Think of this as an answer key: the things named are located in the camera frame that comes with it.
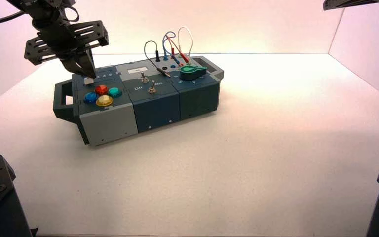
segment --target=screw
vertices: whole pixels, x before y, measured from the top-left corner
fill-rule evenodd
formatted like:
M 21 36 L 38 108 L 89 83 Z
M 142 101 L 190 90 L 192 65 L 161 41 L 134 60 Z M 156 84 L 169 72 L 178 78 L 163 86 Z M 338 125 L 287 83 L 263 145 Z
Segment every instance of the screw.
M 6 188 L 7 188 L 7 186 L 5 184 L 1 184 L 0 185 L 0 193 L 2 193 L 3 191 L 5 191 Z

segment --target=carrying handle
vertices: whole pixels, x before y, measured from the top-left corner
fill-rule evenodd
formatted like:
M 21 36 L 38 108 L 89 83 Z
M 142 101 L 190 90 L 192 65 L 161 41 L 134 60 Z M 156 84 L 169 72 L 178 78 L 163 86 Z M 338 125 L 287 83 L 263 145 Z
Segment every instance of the carrying handle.
M 225 72 L 223 69 L 219 68 L 216 64 L 212 63 L 210 60 L 205 58 L 204 56 L 195 56 L 192 59 L 199 63 L 201 66 L 206 67 L 207 71 L 212 75 L 217 77 L 219 80 L 223 80 L 225 76 Z
M 72 96 L 72 80 L 58 83 L 54 86 L 53 112 L 57 118 L 74 122 L 73 104 L 66 104 L 66 96 Z

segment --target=black cable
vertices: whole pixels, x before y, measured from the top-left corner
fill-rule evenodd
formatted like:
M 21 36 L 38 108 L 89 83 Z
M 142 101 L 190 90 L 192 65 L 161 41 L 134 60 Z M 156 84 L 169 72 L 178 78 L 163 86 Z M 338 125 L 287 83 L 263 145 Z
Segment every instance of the black cable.
M 146 58 L 153 64 L 153 66 L 155 67 L 155 68 L 157 68 L 157 66 L 156 66 L 156 64 L 154 63 L 154 62 L 152 62 L 152 60 L 148 57 L 148 55 L 146 54 L 146 45 L 148 44 L 148 43 L 150 43 L 150 42 L 153 42 L 154 44 L 156 44 L 156 51 L 157 51 L 157 43 L 155 42 L 155 41 L 153 41 L 153 40 L 150 40 L 150 41 L 148 41 L 148 42 L 146 42 L 145 43 L 145 48 L 143 49 L 143 51 L 145 52 L 145 56 L 146 56 Z
M 146 58 L 153 64 L 153 66 L 156 68 L 156 70 L 158 70 L 160 73 L 162 73 L 162 75 L 164 75 L 165 77 L 171 77 L 171 75 L 169 75 L 166 71 L 164 71 L 163 69 L 161 69 L 160 67 L 156 66 L 156 64 L 148 57 L 148 55 L 146 54 L 146 45 L 150 42 L 153 42 L 155 45 L 156 45 L 156 51 L 157 51 L 157 43 L 153 40 L 150 40 L 148 42 L 145 43 L 145 47 L 143 49 L 143 51 L 145 52 L 145 56 Z
M 19 12 L 15 13 L 15 14 L 10 15 L 10 16 L 6 16 L 6 17 L 3 17 L 3 18 L 0 18 L 0 23 L 3 23 L 5 21 L 10 21 L 10 20 L 15 19 L 15 18 L 17 18 L 19 16 L 22 16 L 24 14 L 25 14 L 25 12 L 19 11 Z

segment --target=teal button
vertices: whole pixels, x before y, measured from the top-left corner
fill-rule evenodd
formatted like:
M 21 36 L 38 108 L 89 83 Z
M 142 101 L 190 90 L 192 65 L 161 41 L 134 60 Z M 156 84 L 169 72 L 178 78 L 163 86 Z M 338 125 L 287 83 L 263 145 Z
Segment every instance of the teal button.
M 111 87 L 108 90 L 108 95 L 111 96 L 112 98 L 119 97 L 122 94 L 123 94 L 123 92 L 120 89 L 118 89 L 117 87 Z

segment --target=blue button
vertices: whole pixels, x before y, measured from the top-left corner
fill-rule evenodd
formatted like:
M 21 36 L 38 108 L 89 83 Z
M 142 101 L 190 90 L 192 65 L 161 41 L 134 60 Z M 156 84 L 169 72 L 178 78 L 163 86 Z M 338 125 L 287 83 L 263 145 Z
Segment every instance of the blue button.
M 95 101 L 98 99 L 98 95 L 95 92 L 89 92 L 85 95 L 83 98 L 83 101 L 87 104 L 95 103 Z
M 119 97 L 123 94 L 123 92 L 118 89 L 117 87 L 112 87 L 108 90 L 108 95 L 113 97 L 113 98 L 116 98 L 116 97 Z

